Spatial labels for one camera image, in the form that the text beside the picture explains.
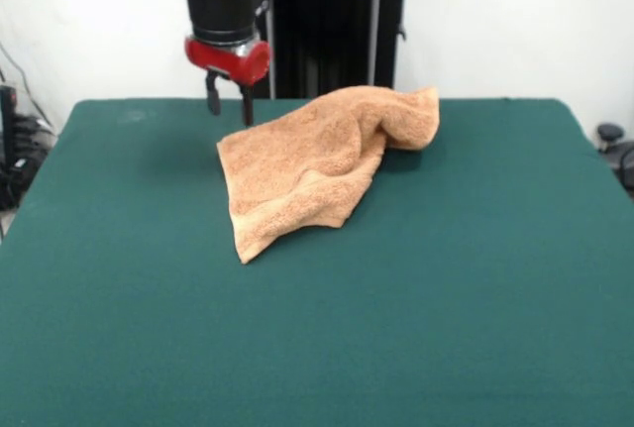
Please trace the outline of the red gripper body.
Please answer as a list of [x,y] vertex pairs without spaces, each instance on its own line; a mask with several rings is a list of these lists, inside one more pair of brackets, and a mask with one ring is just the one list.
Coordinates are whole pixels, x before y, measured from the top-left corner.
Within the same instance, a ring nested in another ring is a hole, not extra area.
[[212,70],[233,82],[253,86],[262,80],[269,69],[270,47],[257,41],[244,55],[187,38],[184,50],[189,61],[200,68]]

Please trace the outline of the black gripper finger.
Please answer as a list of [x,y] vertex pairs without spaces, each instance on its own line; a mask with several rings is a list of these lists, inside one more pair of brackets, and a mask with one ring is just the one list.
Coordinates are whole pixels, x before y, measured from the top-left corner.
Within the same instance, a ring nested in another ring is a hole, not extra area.
[[208,70],[205,78],[207,90],[207,105],[213,115],[221,114],[221,103],[219,92],[216,87],[216,79],[219,74],[214,70]]
[[243,120],[245,126],[254,124],[254,98],[253,88],[250,85],[241,85],[240,91],[243,102]]

